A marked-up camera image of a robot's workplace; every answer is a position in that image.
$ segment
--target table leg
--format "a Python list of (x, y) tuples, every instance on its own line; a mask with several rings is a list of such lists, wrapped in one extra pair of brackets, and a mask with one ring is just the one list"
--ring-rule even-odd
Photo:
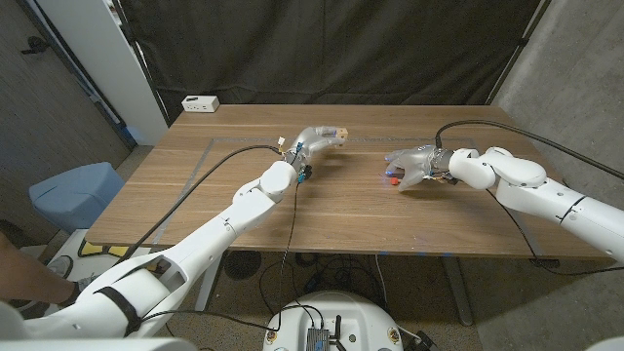
[(204, 278), (202, 280), (202, 287), (199, 290), (199, 294), (197, 295), (197, 301), (195, 301), (195, 310), (203, 311), (206, 308), (206, 304), (208, 304), (208, 297), (211, 295), (211, 291), (213, 290), (213, 283), (216, 279), (216, 273), (218, 272), (218, 267), (221, 264), (220, 254), (215, 260), (214, 263), (211, 264), (210, 267), (204, 272)]
[(472, 311), (470, 310), (470, 302), (468, 301), (464, 278), (461, 275), (461, 268), (459, 267), (459, 258), (441, 257), (441, 259), (445, 271), (447, 272), (450, 290), (455, 298), (457, 312), (459, 313), (459, 322), (466, 327), (472, 326)]

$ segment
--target black cable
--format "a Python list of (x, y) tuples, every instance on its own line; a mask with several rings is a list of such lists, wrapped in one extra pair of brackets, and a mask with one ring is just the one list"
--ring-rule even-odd
[[(172, 335), (172, 337), (178, 337), (177, 335), (174, 334), (174, 332), (172, 331), (171, 328), (169, 328), (169, 324), (165, 323), (165, 328), (167, 328), (167, 332), (169, 332), (169, 334)], [(209, 350), (209, 351), (215, 351), (212, 347), (210, 346), (206, 346), (206, 347), (200, 347), (200, 350)]]
[[(379, 283), (379, 281), (378, 281), (378, 280), (377, 280), (377, 278), (374, 276), (374, 274), (372, 274), (372, 273), (371, 273), (368, 269), (364, 268), (364, 266), (362, 265), (362, 263), (361, 263), (359, 260), (357, 260), (357, 259), (355, 259), (355, 258), (350, 258), (350, 259), (353, 259), (353, 260), (357, 261), (357, 262), (358, 262), (358, 264), (360, 264), (360, 267), (355, 267), (355, 266), (354, 266), (354, 267), (352, 267), (351, 269), (355, 269), (355, 270), (360, 270), (360, 271), (363, 271), (363, 272), (365, 272), (365, 273), (366, 273), (366, 274), (370, 277), (370, 280), (371, 280), (371, 281), (373, 282), (373, 284), (374, 284), (374, 288), (373, 288), (373, 290), (375, 291), (375, 293), (376, 293), (376, 295), (377, 295), (377, 297), (378, 297), (378, 299), (379, 299), (379, 301), (380, 301), (379, 305), (380, 305), (380, 306), (384, 306), (384, 307), (386, 307), (386, 308), (387, 308), (387, 305), (385, 304), (385, 301), (384, 301), (384, 299), (383, 299), (383, 291), (382, 291), (382, 289), (381, 289), (381, 283)], [(326, 271), (326, 270), (328, 270), (328, 269), (329, 269), (329, 270), (340, 270), (340, 269), (344, 269), (344, 268), (342, 268), (342, 267), (330, 267), (330, 265), (331, 265), (333, 262), (336, 262), (336, 261), (339, 261), (339, 260), (340, 260), (340, 262), (341, 262), (341, 263), (343, 263), (342, 258), (341, 258), (341, 257), (337, 257), (337, 258), (334, 258), (334, 259), (330, 260), (330, 261), (329, 261), (328, 263), (326, 263), (325, 265), (321, 264), (322, 269), (321, 269), (321, 271), (320, 271), (319, 273), (317, 273), (317, 274), (319, 274), (319, 275), (323, 275), (323, 274), (325, 274), (325, 271)]]
[[(266, 272), (270, 269), (273, 268), (274, 266), (278, 265), (280, 262), (275, 262), (271, 265), (269, 265), (268, 267), (264, 268), (264, 271), (262, 271), (262, 274), (260, 274), (260, 279), (258, 280), (257, 284), (258, 284), (258, 288), (260, 290), (260, 296), (262, 296), (262, 301), (264, 301), (264, 305), (266, 306), (266, 308), (268, 308), (269, 312), (271, 313), (271, 316), (275, 315), (275, 312), (273, 312), (273, 309), (271, 308), (271, 305), (269, 304), (269, 301), (266, 299), (266, 295), (264, 294), (264, 290), (262, 289), (262, 278), (264, 278), (264, 274), (266, 274)], [(294, 267), (292, 264), (290, 264), (289, 262), (286, 262), (286, 264), (291, 268), (291, 277), (292, 277), (292, 289), (294, 290), (294, 294), (299, 297), (299, 291), (296, 288), (296, 285), (294, 284)], [(299, 300), (297, 299), (297, 297), (294, 299), (294, 301), (301, 306), (301, 302), (299, 302)], [(310, 311), (307, 310), (307, 308), (303, 308), (305, 310), (305, 312), (308, 314), (308, 316), (310, 317), (310, 321), (312, 321), (312, 328), (314, 327), (314, 318), (312, 317), (312, 314), (310, 314)]]
[(293, 165), (294, 160), (296, 160), (296, 157), (297, 157), (298, 155), (299, 155), (299, 150), (296, 150), (296, 151), (295, 151), (295, 153), (294, 153), (294, 156), (292, 156), (291, 166)]
[[(372, 270), (374, 269), (372, 267), (372, 257), (373, 257), (372, 254), (367, 254), (366, 256), (367, 267), (368, 267), (369, 272), (372, 272)], [(370, 283), (372, 284), (372, 289), (374, 290), (374, 283), (372, 281)]]
[(184, 202), (184, 200), (186, 200), (186, 198), (193, 192), (193, 190), (195, 190), (195, 188), (197, 188), (199, 186), (199, 184), (202, 183), (202, 181), (204, 181), (212, 172), (214, 172), (219, 166), (221, 166), (225, 161), (227, 161), (228, 159), (230, 159), (232, 156), (239, 154), (241, 152), (244, 151), (249, 151), (249, 150), (253, 150), (253, 149), (259, 149), (259, 148), (265, 148), (265, 149), (269, 149), (273, 152), (275, 152), (278, 155), (281, 155), (282, 153), (280, 152), (280, 150), (275, 147), (275, 146), (270, 146), (270, 145), (252, 145), (252, 146), (245, 146), (242, 147), (236, 151), (231, 152), (229, 155), (223, 157), (223, 159), (221, 159), (221, 161), (217, 162), (211, 169), (209, 169), (204, 175), (202, 175), (202, 177), (197, 180), (197, 182), (195, 182), (195, 184), (193, 184), (193, 186), (191, 186), (190, 189), (188, 189), (188, 191), (186, 193), (184, 193), (184, 195), (179, 198), (179, 200), (177, 200), (175, 202), (175, 204), (171, 207), (171, 209), (165, 214), (163, 215), (162, 218), (160, 218), (160, 220), (158, 220), (156, 222), (156, 224), (154, 224), (148, 231), (147, 233), (145, 233), (140, 239), (138, 239), (138, 241), (134, 244), (132, 244), (128, 250), (126, 251), (126, 253), (124, 253), (123, 256), (121, 256), (117, 262), (114, 265), (117, 265), (123, 261), (125, 261), (126, 259), (130, 258), (131, 255), (133, 255), (135, 253), (135, 251), (138, 249), (138, 247), (143, 244), (143, 242), (145, 240), (147, 240), (147, 238), (149, 238), (150, 235), (152, 235), (152, 233), (154, 231), (156, 231), (156, 229), (158, 229), (161, 224), (163, 224), (165, 222), (165, 220), (167, 220), (167, 218), (169, 218), (170, 215), (172, 215), (177, 208)]
[[(286, 255), (289, 254), (289, 250), (291, 249), (291, 240), (293, 239), (294, 232), (294, 220), (296, 219), (296, 193), (299, 190), (300, 182), (296, 184), (294, 188), (294, 208), (292, 209), (292, 225), (291, 225), (291, 234), (289, 235), (289, 242), (286, 245), (286, 249), (284, 250), (284, 255), (282, 256), (282, 265), (280, 266), (280, 288), (279, 288), (279, 296), (280, 296), (280, 306), (282, 305), (282, 278), (284, 277), (284, 264), (286, 262)], [(278, 324), (277, 329), (272, 330), (273, 332), (277, 332), (282, 327), (282, 310), (278, 313)]]
[[(316, 309), (315, 307), (310, 306), (310, 305), (287, 306), (287, 307), (282, 308), (280, 310), (280, 312), (286, 311), (286, 310), (289, 310), (289, 309), (293, 309), (293, 308), (310, 308), (310, 309), (313, 309), (313, 310), (315, 310), (315, 311), (317, 311), (319, 313), (319, 315), (321, 316), (321, 323), (323, 323), (323, 315), (321, 315), (321, 312), (318, 309)], [(196, 314), (196, 315), (219, 317), (219, 318), (226, 319), (228, 321), (232, 321), (232, 322), (239, 323), (239, 324), (242, 324), (242, 325), (245, 325), (245, 326), (249, 326), (249, 327), (259, 328), (259, 329), (262, 329), (264, 331), (270, 331), (270, 332), (277, 332), (279, 330), (279, 327), (278, 327), (278, 329), (275, 330), (275, 329), (272, 329), (272, 328), (261, 326), (261, 325), (256, 324), (256, 323), (243, 321), (243, 320), (240, 320), (240, 319), (237, 319), (237, 318), (234, 318), (234, 317), (228, 316), (226, 314), (222, 314), (222, 313), (209, 312), (209, 311), (196, 311), (196, 310), (168, 310), (168, 311), (161, 311), (161, 312), (156, 312), (154, 314), (151, 314), (149, 316), (145, 316), (140, 321), (143, 323), (143, 322), (149, 321), (152, 318), (156, 318), (158, 316), (162, 316), (162, 315), (166, 315), (166, 314), (175, 314), (175, 313), (187, 313), (187, 314)]]
[(503, 210), (505, 210), (505, 212), (511, 218), (511, 220), (514, 221), (514, 224), (516, 224), (516, 227), (518, 227), (518, 231), (520, 231), (520, 233), (523, 235), (523, 238), (525, 238), (526, 245), (528, 246), (528, 249), (530, 250), (530, 253), (533, 255), (533, 258), (535, 259), (535, 262), (541, 268), (544, 268), (545, 270), (547, 270), (547, 271), (549, 271), (549, 272), (551, 272), (553, 274), (563, 275), (563, 276), (580, 276), (580, 275), (586, 275), (586, 274), (604, 273), (604, 272), (611, 272), (611, 271), (624, 269), (624, 266), (623, 266), (623, 267), (612, 267), (612, 268), (605, 268), (605, 269), (596, 269), (596, 270), (590, 270), (590, 271), (584, 271), (584, 272), (558, 272), (558, 271), (554, 271), (554, 270), (546, 267), (544, 264), (542, 264), (542, 261), (537, 257), (537, 254), (535, 254), (535, 250), (533, 249), (533, 247), (531, 246), (530, 242), (528, 241), (527, 234), (525, 233), (523, 228), (520, 226), (520, 224), (516, 221), (516, 219), (511, 215), (509, 210), (507, 210), (507, 208), (505, 206), (503, 206), (503, 204), (498, 202), (498, 199), (496, 199), (496, 196), (494, 194), (492, 194), (491, 191), (489, 191), (489, 189), (486, 189), (486, 191), (492, 198), (494, 198), (496, 203), (498, 205), (500, 205), (500, 207)]
[(594, 160), (590, 159), (587, 156), (581, 155), (581, 154), (579, 154), (576, 151), (570, 150), (567, 147), (562, 146), (562, 145), (560, 145), (560, 144), (558, 144), (558, 143), (556, 143), (556, 142), (554, 142), (552, 140), (549, 140), (549, 139), (547, 139), (547, 138), (545, 138), (543, 136), (537, 136), (537, 135), (535, 135), (533, 133), (529, 133), (527, 131), (523, 131), (523, 130), (518, 129), (516, 127), (508, 126), (508, 125), (505, 125), (505, 124), (502, 124), (502, 123), (498, 123), (498, 122), (493, 122), (493, 121), (487, 121), (487, 120), (463, 120), (463, 121), (457, 121), (457, 122), (448, 123), (447, 125), (442, 126), (438, 130), (438, 132), (436, 133), (436, 147), (438, 147), (438, 148), (442, 147), (442, 138), (441, 138), (440, 134), (444, 130), (446, 130), (448, 128), (451, 128), (451, 127), (454, 127), (454, 126), (461, 126), (461, 125), (467, 125), (467, 124), (494, 126), (494, 127), (498, 127), (498, 128), (510, 131), (510, 132), (517, 133), (517, 134), (525, 136), (525, 137), (530, 137), (530, 138), (532, 138), (534, 140), (543, 142), (543, 143), (545, 143), (545, 144), (547, 144), (549, 146), (552, 146), (552, 147), (554, 147), (554, 148), (556, 148), (556, 149), (558, 149), (560, 151), (563, 151), (564, 153), (566, 153), (566, 154), (568, 154), (568, 155), (570, 155), (570, 156), (572, 156), (572, 157), (574, 157), (574, 158), (576, 158), (578, 160), (581, 160), (581, 161), (583, 161), (583, 162), (585, 162), (585, 163), (587, 163), (589, 165), (592, 165), (592, 166), (596, 167), (599, 170), (602, 170), (602, 171), (607, 172), (608, 174), (617, 176), (620, 179), (624, 179), (624, 174), (622, 174), (621, 172), (618, 172), (618, 171), (614, 170), (611, 167), (605, 166), (605, 165), (603, 165), (600, 162), (594, 161)]
[(318, 253), (311, 253), (312, 254), (312, 259), (310, 260), (305, 260), (303, 259), (303, 253), (295, 253), (294, 254), (294, 261), (296, 262), (296, 264), (302, 268), (306, 268), (306, 267), (310, 267), (313, 264), (316, 264), (316, 262), (319, 261), (319, 254)]

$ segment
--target electrical wire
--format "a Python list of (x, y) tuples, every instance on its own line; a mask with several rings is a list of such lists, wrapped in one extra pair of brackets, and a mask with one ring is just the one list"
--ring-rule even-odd
[(624, 179), (624, 174), (622, 174), (621, 172), (618, 172), (617, 170), (614, 170), (613, 168), (608, 167), (608, 166), (606, 166), (606, 165), (604, 165), (604, 164), (602, 164), (602, 163), (600, 163), (598, 161), (594, 161), (594, 160), (590, 159), (587, 156), (581, 155), (581, 154), (579, 154), (576, 151), (570, 150), (567, 147), (562, 146), (562, 145), (560, 145), (560, 144), (558, 144), (558, 143), (556, 143), (556, 142), (554, 142), (552, 140), (549, 140), (549, 139), (547, 139), (547, 138), (545, 138), (543, 136), (538, 136), (538, 135), (535, 135), (533, 133), (529, 133), (527, 131), (523, 131), (523, 130), (521, 130), (519, 128), (508, 126), (506, 124), (502, 124), (502, 123), (498, 123), (498, 122), (493, 122), (493, 121), (487, 121), (487, 120), (463, 120), (463, 121), (457, 121), (457, 122), (448, 123), (448, 124), (442, 126), (438, 130), (438, 132), (436, 133), (436, 147), (438, 147), (438, 148), (442, 147), (441, 133), (443, 131), (445, 131), (448, 128), (451, 128), (451, 127), (461, 126), (461, 125), (468, 125), (468, 124), (494, 126), (494, 127), (500, 128), (500, 129), (504, 129), (504, 130), (507, 130), (507, 131), (510, 131), (510, 132), (517, 133), (517, 134), (525, 136), (525, 137), (530, 137), (530, 138), (532, 138), (534, 140), (537, 140), (537, 141), (543, 142), (543, 143), (545, 143), (545, 144), (547, 144), (549, 146), (552, 146), (552, 147), (554, 147), (554, 148), (556, 148), (556, 149), (558, 149), (558, 150), (560, 150), (560, 151), (562, 151), (562, 152), (564, 152), (564, 153), (566, 153), (566, 154), (568, 154), (568, 155), (570, 155), (570, 156), (572, 156), (572, 157), (574, 157), (574, 158), (576, 158), (578, 160), (581, 160), (581, 161), (583, 161), (583, 162), (585, 162), (585, 163), (587, 163), (589, 165), (592, 165), (592, 166), (598, 168), (599, 170), (605, 171), (608, 174), (611, 174), (613, 176), (617, 176), (620, 179)]
[(542, 261), (537, 257), (537, 254), (535, 253), (535, 250), (533, 249), (533, 246), (528, 241), (527, 234), (525, 233), (523, 228), (520, 226), (520, 224), (516, 221), (516, 219), (511, 215), (509, 210), (507, 210), (507, 208), (503, 204), (498, 202), (498, 199), (496, 199), (496, 196), (494, 194), (492, 194), (491, 191), (489, 191), (489, 189), (486, 189), (486, 191), (496, 201), (496, 203), (498, 205), (500, 205), (500, 207), (505, 211), (505, 213), (507, 213), (507, 215), (511, 218), (511, 220), (514, 221), (514, 224), (516, 224), (516, 227), (518, 228), (518, 231), (520, 231), (520, 233), (523, 235), (523, 238), (525, 238), (526, 245), (528, 246), (528, 249), (530, 250), (530, 253), (533, 255), (533, 259), (535, 260), (535, 263), (537, 265), (539, 265), (539, 267), (544, 268), (545, 270), (549, 271), (550, 273), (553, 273), (553, 274), (556, 274), (556, 275), (562, 275), (562, 276), (580, 276), (580, 275), (587, 275), (587, 274), (594, 274), (594, 273), (612, 272), (612, 271), (617, 271), (617, 270), (624, 269), (624, 266), (622, 266), (622, 267), (611, 267), (611, 268), (605, 268), (605, 269), (595, 269), (595, 270), (589, 270), (589, 271), (584, 271), (584, 272), (558, 272), (558, 271), (555, 271), (555, 270), (552, 270), (552, 269), (546, 267), (542, 263)]
[[(229, 158), (229, 157), (226, 157), (225, 159), (221, 160), (221, 162), (220, 162), (220, 163), (218, 163), (215, 167), (213, 167), (213, 168), (212, 168), (212, 171), (213, 171), (213, 170), (215, 170), (215, 169), (216, 169), (216, 167), (218, 167), (221, 163), (223, 163), (223, 162), (224, 162), (227, 158)], [(291, 248), (291, 240), (293, 239), (293, 232), (294, 232), (294, 219), (296, 218), (296, 194), (297, 194), (297, 191), (298, 191), (298, 189), (299, 189), (299, 185), (300, 185), (300, 183), (298, 182), (298, 183), (296, 184), (296, 188), (294, 189), (294, 210), (293, 210), (293, 212), (292, 212), (291, 234), (290, 234), (290, 236), (289, 236), (289, 242), (288, 242), (288, 244), (287, 244), (287, 246), (286, 246), (286, 249), (284, 250), (284, 256), (282, 257), (282, 265), (281, 265), (281, 267), (280, 267), (280, 287), (279, 287), (280, 305), (282, 304), (282, 301), (281, 301), (281, 299), (282, 299), (282, 278), (283, 278), (283, 276), (284, 276), (284, 264), (285, 264), (285, 262), (286, 262), (286, 255), (289, 253), (289, 249)], [(319, 313), (319, 315), (321, 315), (321, 312), (320, 312), (318, 309), (316, 309), (316, 308), (314, 308), (314, 307), (312, 307), (312, 306), (309, 306), (309, 305), (301, 305), (301, 304), (298, 304), (298, 305), (295, 305), (295, 306), (288, 306), (288, 307), (284, 307), (284, 308), (280, 309), (280, 311), (279, 311), (279, 313), (278, 313), (278, 327), (277, 327), (277, 329), (268, 328), (268, 327), (261, 326), (261, 325), (259, 325), (259, 324), (252, 323), (252, 322), (242, 321), (242, 320), (239, 320), (239, 319), (237, 319), (237, 318), (234, 318), (234, 317), (231, 317), (231, 316), (228, 316), (228, 315), (222, 314), (222, 313), (208, 312), (208, 311), (195, 311), (195, 310), (169, 310), (169, 311), (157, 312), (157, 313), (154, 313), (154, 314), (152, 314), (152, 315), (149, 315), (149, 316), (143, 317), (143, 319), (141, 319), (141, 322), (145, 322), (145, 321), (150, 320), (150, 319), (152, 319), (152, 318), (154, 318), (154, 317), (162, 316), (162, 315), (165, 315), (165, 314), (172, 314), (172, 313), (191, 313), (191, 314), (200, 314), (200, 315), (209, 315), (209, 316), (220, 317), (220, 318), (224, 318), (224, 319), (226, 319), (226, 320), (229, 320), (229, 321), (232, 321), (232, 322), (236, 322), (236, 323), (239, 323), (239, 324), (242, 324), (242, 325), (245, 325), (245, 326), (255, 327), (255, 328), (260, 328), (260, 329), (262, 329), (262, 330), (265, 330), (265, 331), (270, 331), (270, 332), (278, 332), (278, 331), (280, 330), (280, 328), (282, 327), (282, 311), (284, 311), (284, 310), (288, 310), (288, 309), (291, 309), (291, 308), (298, 308), (298, 307), (301, 307), (301, 308), (304, 308), (304, 309), (305, 309), (305, 308), (314, 309), (314, 310), (316, 310), (316, 311)], [(323, 316), (321, 316), (321, 328), (323, 327), (323, 325), (324, 325), (324, 324), (325, 324), (325, 323), (324, 323), (324, 320), (323, 320)]]
[(374, 269), (372, 268), (372, 263), (371, 263), (371, 260), (372, 260), (371, 255), (370, 255), (370, 254), (367, 254), (367, 255), (366, 255), (366, 262), (367, 262), (367, 267), (368, 267), (368, 270), (369, 270), (369, 271), (373, 271), (373, 270), (374, 270)]
[(223, 157), (211, 169), (209, 169), (204, 175), (202, 175), (202, 177), (199, 180), (197, 180), (197, 182), (195, 182), (195, 184), (193, 184), (193, 186), (191, 186), (190, 189), (188, 189), (188, 191), (185, 192), (184, 195), (182, 195), (182, 197), (179, 198), (179, 200), (177, 200), (175, 202), (175, 204), (167, 211), (167, 213), (165, 215), (163, 215), (163, 217), (160, 218), (160, 220), (158, 220), (156, 222), (156, 224), (154, 224), (147, 231), (147, 233), (145, 233), (140, 239), (138, 239), (138, 241), (136, 243), (134, 243), (130, 247), (128, 247), (128, 249), (126, 250), (126, 253), (124, 253), (124, 255), (122, 255), (117, 260), (117, 262), (115, 262), (114, 265), (117, 265), (117, 264), (125, 261), (126, 259), (130, 258), (130, 256), (132, 256), (135, 253), (135, 251), (138, 249), (138, 247), (141, 244), (143, 244), (143, 242), (145, 240), (147, 240), (147, 238), (149, 238), (149, 236), (152, 235), (152, 233), (154, 231), (156, 231), (156, 229), (158, 229), (161, 226), (161, 224), (163, 224), (165, 222), (165, 220), (167, 220), (167, 218), (169, 218), (177, 210), (177, 208), (184, 202), (184, 200), (186, 200), (186, 198), (193, 192), (193, 190), (195, 190), (199, 186), (199, 184), (202, 183), (202, 181), (204, 181), (210, 174), (212, 174), (225, 161), (229, 160), (232, 156), (237, 155), (237, 154), (239, 154), (241, 152), (245, 152), (245, 151), (249, 151), (249, 150), (253, 150), (253, 149), (259, 149), (259, 148), (269, 149), (269, 150), (275, 152), (278, 155), (282, 154), (280, 152), (280, 150), (277, 147), (275, 147), (275, 146), (271, 146), (271, 145), (252, 145), (252, 146), (241, 147), (240, 149), (238, 149), (236, 151), (233, 151), (229, 155)]
[(399, 331), (406, 333), (407, 335), (411, 336), (411, 337), (415, 337), (416, 340), (421, 340), (420, 336), (416, 335), (415, 333), (408, 331), (407, 329), (397, 325), (397, 328), (399, 329)]
[(296, 150), (296, 151), (295, 151), (295, 153), (294, 153), (294, 156), (292, 156), (291, 166), (293, 165), (294, 160), (296, 160), (296, 157), (297, 157), (298, 155), (299, 155), (299, 150)]
[[(264, 290), (262, 289), (262, 278), (264, 278), (264, 274), (266, 274), (266, 272), (276, 266), (280, 264), (280, 262), (275, 262), (271, 265), (269, 265), (268, 267), (264, 268), (264, 271), (262, 272), (262, 274), (260, 274), (260, 279), (258, 280), (257, 284), (258, 284), (258, 288), (260, 290), (260, 296), (262, 296), (262, 301), (264, 301), (264, 305), (266, 306), (266, 308), (269, 310), (269, 312), (271, 313), (271, 316), (275, 315), (275, 312), (273, 312), (273, 309), (271, 308), (271, 305), (269, 304), (269, 301), (266, 299), (266, 295), (264, 294)], [(294, 284), (294, 267), (292, 264), (290, 264), (289, 262), (286, 262), (286, 264), (291, 268), (291, 278), (292, 278), (292, 289), (294, 290), (294, 294), (299, 297), (299, 291), (296, 288), (296, 285)], [(294, 302), (296, 302), (299, 306), (301, 306), (301, 302), (299, 302), (299, 300), (297, 299), (297, 297), (294, 299)], [(303, 308), (305, 310), (305, 312), (308, 314), (308, 316), (310, 317), (310, 321), (312, 321), (312, 328), (315, 328), (315, 324), (314, 324), (314, 318), (312, 317), (312, 314), (310, 314), (310, 311), (307, 310), (307, 308)], [(315, 308), (315, 310), (319, 313), (319, 316), (321, 316), (321, 323), (323, 323), (323, 316), (321, 315), (321, 312), (319, 312), (319, 310), (317, 310)]]
[(377, 263), (377, 271), (379, 272), (379, 278), (381, 278), (381, 286), (383, 287), (383, 300), (386, 303), (386, 307), (388, 306), (388, 293), (386, 292), (386, 283), (383, 281), (383, 275), (381, 274), (381, 268), (379, 268), (379, 255), (376, 254), (374, 256), (374, 261)]
[[(172, 335), (172, 337), (179, 337), (179, 336), (177, 336), (177, 335), (175, 335), (175, 334), (174, 334), (174, 332), (172, 331), (172, 329), (171, 329), (171, 328), (169, 328), (169, 324), (168, 324), (168, 323), (165, 323), (165, 328), (167, 328), (167, 332), (169, 332), (169, 334), (171, 334), (171, 335)], [(200, 347), (199, 349), (200, 349), (200, 350), (215, 351), (215, 350), (214, 350), (212, 347), (210, 347), (210, 346)]]
[[(317, 270), (317, 275), (322, 276), (323, 274), (325, 274), (325, 271), (330, 269), (330, 270), (341, 270), (344, 269), (344, 267), (330, 267), (330, 265), (333, 262), (339, 261), (341, 260), (340, 257), (334, 258), (332, 260), (330, 260), (328, 263), (326, 263), (325, 265), (322, 265), (322, 269), (321, 271)], [(369, 270), (367, 270), (366, 268), (364, 268), (364, 265), (357, 259), (353, 258), (354, 261), (358, 262), (358, 264), (360, 265), (359, 267), (352, 267), (351, 269), (354, 270), (360, 270), (363, 271), (364, 273), (366, 273), (369, 277), (371, 282), (374, 284), (373, 289), (376, 291), (377, 296), (379, 297), (379, 305), (383, 306), (383, 307), (388, 307), (387, 304), (385, 303), (385, 300), (383, 299), (383, 290), (381, 288), (381, 284), (379, 283), (379, 281), (377, 280), (377, 278), (374, 276), (374, 274), (372, 274)]]
[[(310, 305), (286, 306), (286, 307), (282, 308), (280, 310), (280, 312), (286, 311), (286, 310), (290, 310), (290, 309), (293, 309), (293, 308), (310, 308), (310, 309), (313, 309), (313, 310), (319, 312), (319, 315), (321, 315), (321, 312), (318, 309), (316, 309), (314, 306), (310, 306)], [(242, 325), (245, 325), (245, 326), (249, 326), (249, 327), (262, 329), (264, 331), (269, 331), (269, 332), (277, 332), (279, 330), (279, 327), (278, 327), (278, 329), (273, 329), (273, 328), (262, 326), (260, 324), (243, 321), (243, 320), (240, 320), (238, 318), (234, 318), (234, 317), (228, 316), (226, 314), (218, 313), (218, 312), (196, 311), (196, 310), (168, 310), (168, 311), (156, 312), (156, 313), (151, 314), (149, 316), (143, 317), (140, 320), (140, 322), (144, 323), (144, 322), (149, 321), (150, 319), (156, 318), (158, 316), (163, 316), (163, 315), (167, 315), (167, 314), (175, 314), (175, 313), (196, 314), (196, 315), (202, 315), (202, 316), (213, 316), (213, 317), (223, 318), (223, 319), (226, 319), (228, 321), (232, 321), (232, 322), (235, 322), (235, 323), (238, 323), (238, 324), (242, 324)]]

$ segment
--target black strap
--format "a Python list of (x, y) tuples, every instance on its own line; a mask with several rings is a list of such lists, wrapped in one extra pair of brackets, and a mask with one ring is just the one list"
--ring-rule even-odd
[(110, 298), (111, 301), (115, 302), (117, 307), (124, 313), (126, 319), (128, 319), (128, 326), (126, 327), (126, 334), (124, 336), (130, 335), (131, 332), (135, 332), (140, 327), (141, 319), (137, 315), (137, 311), (135, 307), (120, 293), (111, 287), (104, 287), (98, 290), (96, 293), (103, 293), (104, 296)]

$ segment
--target wooden table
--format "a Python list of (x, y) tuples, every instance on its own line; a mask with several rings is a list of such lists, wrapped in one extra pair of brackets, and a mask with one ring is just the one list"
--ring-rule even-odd
[[(305, 127), (338, 126), (349, 141), (312, 159), (313, 175), (299, 186), (291, 251), (350, 254), (417, 254), (531, 257), (518, 229), (483, 190), (425, 180), (399, 193), (384, 175), (384, 155), (433, 143), (444, 124), (489, 119), (513, 124), (493, 106), (222, 105), (216, 113), (182, 113), (121, 192), (89, 230), (100, 245), (134, 243), (188, 187), (227, 153), (246, 145), (290, 145)], [(501, 146), (559, 176), (523, 136), (485, 126), (443, 133), (444, 147)], [(150, 239), (176, 244), (231, 204), (244, 183), (259, 177), (278, 156), (253, 150), (223, 164)], [(293, 220), (293, 193), (233, 250), (282, 251)], [(536, 251), (547, 257), (604, 257), (558, 225), (522, 215)]]

